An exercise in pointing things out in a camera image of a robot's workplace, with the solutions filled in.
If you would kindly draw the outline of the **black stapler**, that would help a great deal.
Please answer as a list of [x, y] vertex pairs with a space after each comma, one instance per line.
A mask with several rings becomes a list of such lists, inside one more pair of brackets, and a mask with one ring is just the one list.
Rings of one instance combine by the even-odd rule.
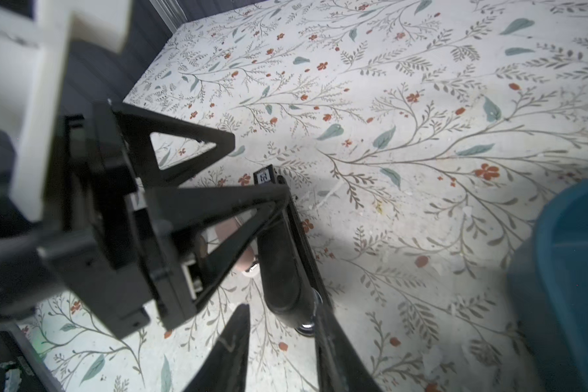
[[302, 336], [315, 334], [319, 305], [332, 307], [332, 300], [297, 211], [294, 197], [254, 238], [255, 264], [265, 261], [262, 280], [267, 308], [280, 323]]

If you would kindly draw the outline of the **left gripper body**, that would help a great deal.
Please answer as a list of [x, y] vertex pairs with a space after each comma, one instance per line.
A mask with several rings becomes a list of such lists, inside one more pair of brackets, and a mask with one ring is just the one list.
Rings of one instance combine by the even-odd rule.
[[0, 327], [65, 289], [118, 338], [149, 323], [147, 302], [169, 329], [197, 314], [198, 202], [182, 184], [199, 161], [160, 168], [155, 132], [199, 137], [195, 124], [126, 104], [60, 118], [39, 221], [9, 196], [16, 154], [0, 132]]

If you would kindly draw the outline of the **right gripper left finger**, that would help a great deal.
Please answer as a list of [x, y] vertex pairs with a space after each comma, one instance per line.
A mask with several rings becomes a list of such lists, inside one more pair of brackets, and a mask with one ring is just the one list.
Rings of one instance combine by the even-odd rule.
[[248, 371], [250, 307], [239, 305], [185, 391], [244, 392]]

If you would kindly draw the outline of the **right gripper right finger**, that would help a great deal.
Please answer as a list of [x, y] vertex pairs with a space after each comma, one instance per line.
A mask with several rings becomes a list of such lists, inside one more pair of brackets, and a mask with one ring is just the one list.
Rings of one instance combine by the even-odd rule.
[[325, 304], [315, 314], [315, 350], [320, 391], [380, 391]]

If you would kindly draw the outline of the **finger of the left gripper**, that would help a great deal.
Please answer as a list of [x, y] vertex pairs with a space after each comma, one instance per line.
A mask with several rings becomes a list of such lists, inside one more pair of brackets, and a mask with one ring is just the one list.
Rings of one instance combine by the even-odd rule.
[[160, 310], [202, 309], [289, 197], [284, 185], [148, 189], [152, 235], [144, 245]]
[[128, 104], [112, 111], [141, 184], [179, 186], [235, 150], [235, 135]]

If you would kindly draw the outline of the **pink mini stapler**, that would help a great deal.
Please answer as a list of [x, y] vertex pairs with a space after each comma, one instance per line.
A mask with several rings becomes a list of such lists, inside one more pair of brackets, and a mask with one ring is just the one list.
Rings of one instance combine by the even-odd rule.
[[218, 249], [225, 248], [230, 260], [236, 257], [233, 270], [247, 278], [255, 278], [260, 274], [260, 265], [255, 249], [243, 235], [243, 222], [238, 217], [232, 217], [220, 222], [215, 227], [215, 232], [220, 245]]

